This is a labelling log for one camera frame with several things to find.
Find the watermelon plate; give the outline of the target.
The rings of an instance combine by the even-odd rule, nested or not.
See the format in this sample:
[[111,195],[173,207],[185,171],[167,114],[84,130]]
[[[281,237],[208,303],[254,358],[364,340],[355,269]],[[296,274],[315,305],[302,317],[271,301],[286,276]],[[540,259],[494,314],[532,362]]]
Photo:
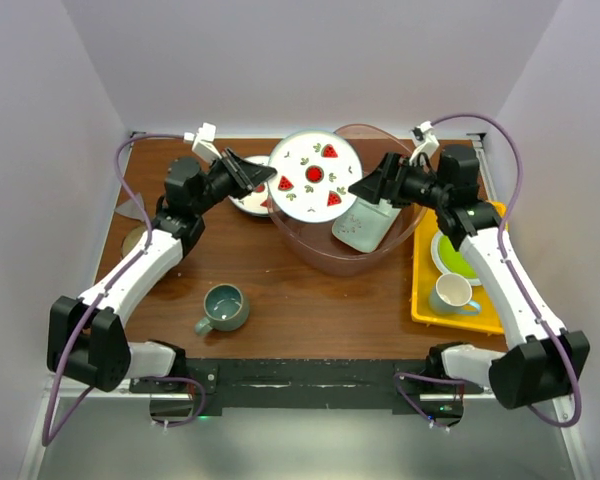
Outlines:
[[304,223],[326,223],[344,214],[356,200],[349,186],[363,177],[361,160],[349,142],[320,130],[281,140],[268,166],[276,170],[268,181],[272,206]]
[[231,198],[240,200],[246,208],[249,209],[257,209],[257,208],[266,208],[268,210],[268,198],[269,198],[269,189],[267,182],[263,182],[261,185],[256,187],[252,193],[245,196],[242,199],[237,199],[234,197]]

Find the mint green divided tray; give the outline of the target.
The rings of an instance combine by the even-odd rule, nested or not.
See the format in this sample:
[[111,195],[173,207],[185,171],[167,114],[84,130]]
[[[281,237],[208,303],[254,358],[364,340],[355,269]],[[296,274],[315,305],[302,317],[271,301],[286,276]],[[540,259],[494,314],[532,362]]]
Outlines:
[[333,236],[362,253],[375,251],[401,213],[386,200],[372,204],[357,199],[332,225]]

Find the pink translucent plastic bin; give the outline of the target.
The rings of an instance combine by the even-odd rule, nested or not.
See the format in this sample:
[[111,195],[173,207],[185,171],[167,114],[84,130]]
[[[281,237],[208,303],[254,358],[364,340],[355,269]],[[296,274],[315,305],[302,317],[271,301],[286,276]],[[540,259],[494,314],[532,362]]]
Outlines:
[[[371,173],[388,152],[411,155],[411,146],[369,124],[348,124],[332,133],[354,148],[362,163],[363,176]],[[332,225],[338,217],[326,223],[300,222],[274,208],[270,194],[268,198],[269,216],[287,247],[311,267],[336,276],[353,276],[373,268],[415,232],[425,210],[417,205],[400,210],[378,248],[371,253],[362,253],[333,236]]]

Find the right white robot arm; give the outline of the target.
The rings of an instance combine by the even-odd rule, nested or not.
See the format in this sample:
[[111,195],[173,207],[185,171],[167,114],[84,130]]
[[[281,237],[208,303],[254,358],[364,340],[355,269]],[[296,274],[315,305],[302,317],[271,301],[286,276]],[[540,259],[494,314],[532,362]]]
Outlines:
[[479,160],[470,147],[442,149],[431,169],[421,154],[390,152],[349,193],[373,204],[417,204],[434,211],[438,228],[477,274],[504,329],[507,352],[456,343],[433,347],[425,379],[439,393],[460,381],[490,389],[508,410],[570,396],[574,425],[582,414],[579,377],[590,352],[581,331],[568,330],[546,305],[518,260],[494,205],[478,195]]

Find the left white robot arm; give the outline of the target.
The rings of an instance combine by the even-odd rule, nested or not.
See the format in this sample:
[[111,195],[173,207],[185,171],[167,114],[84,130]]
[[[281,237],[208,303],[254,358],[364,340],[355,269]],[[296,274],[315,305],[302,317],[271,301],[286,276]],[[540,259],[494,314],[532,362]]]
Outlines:
[[187,368],[177,347],[128,341],[125,326],[150,290],[198,243],[204,214],[227,197],[242,199],[276,170],[226,149],[208,169],[180,157],[168,169],[164,194],[145,231],[118,265],[76,298],[62,296],[50,310],[47,367],[110,392],[126,379],[151,377],[165,392],[180,390]]

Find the blue floral plate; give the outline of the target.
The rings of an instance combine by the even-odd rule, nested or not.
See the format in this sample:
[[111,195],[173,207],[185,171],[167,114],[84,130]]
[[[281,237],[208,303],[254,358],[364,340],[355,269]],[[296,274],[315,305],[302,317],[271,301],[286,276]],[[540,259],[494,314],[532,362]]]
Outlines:
[[257,208],[255,210],[246,208],[244,204],[240,200],[236,200],[231,198],[231,203],[242,213],[247,215],[258,217],[258,218],[267,218],[269,216],[268,210],[266,208]]

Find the yellow plastic tray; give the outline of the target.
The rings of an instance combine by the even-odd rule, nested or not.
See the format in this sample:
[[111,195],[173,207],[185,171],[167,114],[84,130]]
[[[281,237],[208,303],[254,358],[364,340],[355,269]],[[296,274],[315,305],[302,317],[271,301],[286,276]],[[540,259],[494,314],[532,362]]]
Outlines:
[[438,316],[429,306],[429,294],[437,279],[447,270],[434,259],[438,244],[436,215],[427,210],[417,226],[414,237],[413,278],[411,315],[416,323],[480,332],[487,335],[503,335],[495,307],[478,279],[469,278],[472,285],[472,299],[481,305],[479,315]]

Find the green plate white rim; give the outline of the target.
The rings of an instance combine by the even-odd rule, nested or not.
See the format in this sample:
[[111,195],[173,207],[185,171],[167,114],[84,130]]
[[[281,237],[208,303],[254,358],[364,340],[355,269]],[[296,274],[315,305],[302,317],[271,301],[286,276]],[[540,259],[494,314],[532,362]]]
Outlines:
[[482,285],[476,272],[462,254],[454,249],[450,239],[441,231],[435,232],[430,244],[430,253],[435,267],[441,274],[458,274],[466,279],[472,287]]

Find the grey triangular scraper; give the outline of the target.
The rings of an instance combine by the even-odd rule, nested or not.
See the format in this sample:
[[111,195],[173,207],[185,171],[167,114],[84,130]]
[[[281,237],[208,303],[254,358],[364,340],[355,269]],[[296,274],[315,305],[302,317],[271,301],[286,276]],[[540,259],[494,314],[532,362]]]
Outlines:
[[143,222],[146,213],[144,199],[137,193],[133,199],[128,199],[115,208],[115,213],[127,219]]

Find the cream patterned bowl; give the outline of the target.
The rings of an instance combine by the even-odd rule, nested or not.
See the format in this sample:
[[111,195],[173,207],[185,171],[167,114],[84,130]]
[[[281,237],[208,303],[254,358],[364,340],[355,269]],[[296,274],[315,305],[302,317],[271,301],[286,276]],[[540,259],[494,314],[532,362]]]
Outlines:
[[121,243],[121,257],[127,256],[133,248],[141,241],[146,231],[144,225],[138,225],[132,228],[124,237]]

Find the teal ceramic mug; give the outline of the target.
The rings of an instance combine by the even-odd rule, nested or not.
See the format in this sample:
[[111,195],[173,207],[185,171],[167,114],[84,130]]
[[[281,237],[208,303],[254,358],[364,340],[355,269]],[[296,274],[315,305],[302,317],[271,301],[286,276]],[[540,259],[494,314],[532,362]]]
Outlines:
[[230,332],[241,328],[250,314],[245,294],[231,284],[211,288],[203,301],[204,317],[195,325],[195,333],[204,336],[211,331]]

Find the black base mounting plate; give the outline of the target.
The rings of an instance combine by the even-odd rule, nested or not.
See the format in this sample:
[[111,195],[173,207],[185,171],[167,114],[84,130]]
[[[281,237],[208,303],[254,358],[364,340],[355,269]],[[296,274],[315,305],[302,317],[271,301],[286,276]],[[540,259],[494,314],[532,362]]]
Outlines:
[[[188,359],[185,375],[200,385],[182,380],[138,379],[130,382],[134,394],[162,398],[173,394],[193,396],[194,409],[203,416],[220,416],[228,409],[352,409],[390,410],[412,414],[409,404],[426,395],[442,401],[425,406],[433,419],[458,419],[461,397],[475,388],[418,380],[425,374],[422,360],[309,360],[309,359]],[[150,404],[150,412],[175,420],[182,407]]]

